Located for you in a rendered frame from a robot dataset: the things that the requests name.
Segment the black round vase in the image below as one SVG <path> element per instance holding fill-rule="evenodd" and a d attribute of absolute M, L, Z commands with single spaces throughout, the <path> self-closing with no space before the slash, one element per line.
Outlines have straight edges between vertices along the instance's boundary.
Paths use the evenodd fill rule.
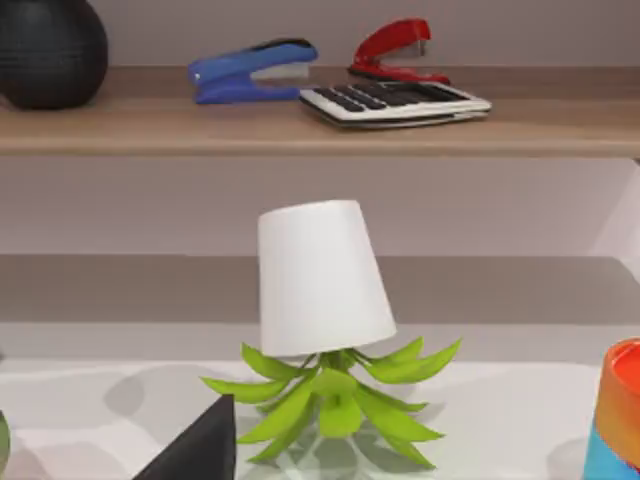
<path fill-rule="evenodd" d="M 91 102 L 109 42 L 89 0 L 0 0 L 0 95 L 21 110 Z"/>

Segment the green plant leaf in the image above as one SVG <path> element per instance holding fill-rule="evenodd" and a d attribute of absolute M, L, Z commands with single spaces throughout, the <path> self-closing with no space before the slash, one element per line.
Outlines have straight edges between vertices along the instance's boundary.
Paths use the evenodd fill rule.
<path fill-rule="evenodd" d="M 0 410 L 0 476 L 4 473 L 11 452 L 11 433 L 4 412 Z"/>

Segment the white calculator with black keys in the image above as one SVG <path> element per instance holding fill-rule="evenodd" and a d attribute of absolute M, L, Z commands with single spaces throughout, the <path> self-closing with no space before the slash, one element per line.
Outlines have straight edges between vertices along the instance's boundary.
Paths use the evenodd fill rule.
<path fill-rule="evenodd" d="M 437 82 L 370 82 L 307 88 L 299 101 L 342 128 L 394 129 L 485 118 L 492 104 Z"/>

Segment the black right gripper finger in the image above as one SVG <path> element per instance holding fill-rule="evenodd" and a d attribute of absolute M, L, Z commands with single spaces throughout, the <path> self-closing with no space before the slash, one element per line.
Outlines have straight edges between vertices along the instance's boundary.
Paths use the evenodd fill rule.
<path fill-rule="evenodd" d="M 235 480 L 232 395 L 222 395 L 131 480 Z"/>

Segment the white pot with green plant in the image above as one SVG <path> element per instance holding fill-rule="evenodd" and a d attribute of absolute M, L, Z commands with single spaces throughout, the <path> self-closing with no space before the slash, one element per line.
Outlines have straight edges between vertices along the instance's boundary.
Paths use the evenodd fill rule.
<path fill-rule="evenodd" d="M 240 437 L 259 445 L 257 464 L 276 459 L 308 426 L 346 438 L 371 423 L 398 454 L 423 469 L 419 451 L 440 433 L 416 419 L 419 403 L 385 394 L 441 372 L 457 344 L 424 355 L 417 338 L 383 356 L 362 347 L 397 327 L 361 206 L 330 200 L 276 209 L 258 221 L 261 344 L 243 346 L 253 383 L 206 378 L 213 391 L 258 406 L 262 421 Z"/>

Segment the orange and blue can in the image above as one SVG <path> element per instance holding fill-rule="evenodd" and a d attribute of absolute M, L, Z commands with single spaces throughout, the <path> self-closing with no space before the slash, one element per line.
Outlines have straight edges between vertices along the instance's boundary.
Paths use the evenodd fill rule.
<path fill-rule="evenodd" d="M 640 480 L 640 337 L 604 355 L 582 480 Z"/>

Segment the blue stapler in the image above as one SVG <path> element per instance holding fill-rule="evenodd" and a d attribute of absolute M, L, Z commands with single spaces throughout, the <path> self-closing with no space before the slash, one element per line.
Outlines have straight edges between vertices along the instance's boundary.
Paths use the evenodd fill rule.
<path fill-rule="evenodd" d="M 198 105 L 289 101 L 299 97 L 294 86 L 263 87 L 251 75 L 268 68 L 318 58 L 317 49 L 303 38 L 281 38 L 191 62 L 187 75 Z"/>

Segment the wooden shelf board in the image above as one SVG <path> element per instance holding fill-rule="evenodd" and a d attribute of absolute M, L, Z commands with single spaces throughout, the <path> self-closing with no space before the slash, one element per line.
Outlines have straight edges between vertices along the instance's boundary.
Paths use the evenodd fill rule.
<path fill-rule="evenodd" d="M 182 67 L 117 67 L 95 101 L 54 112 L 0 101 L 0 155 L 640 159 L 640 67 L 450 67 L 490 116 L 341 130 L 295 102 L 198 106 Z"/>

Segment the red stapler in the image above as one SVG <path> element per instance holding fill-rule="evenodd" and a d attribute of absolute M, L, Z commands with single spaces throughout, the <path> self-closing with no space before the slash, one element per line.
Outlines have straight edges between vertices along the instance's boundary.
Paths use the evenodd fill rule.
<path fill-rule="evenodd" d="M 356 49 L 347 71 L 350 75 L 375 81 L 436 82 L 450 85 L 440 73 L 420 73 L 416 69 L 386 65 L 385 56 L 401 50 L 415 49 L 417 57 L 425 56 L 425 44 L 431 29 L 424 18 L 406 18 L 386 24 L 369 35 Z"/>

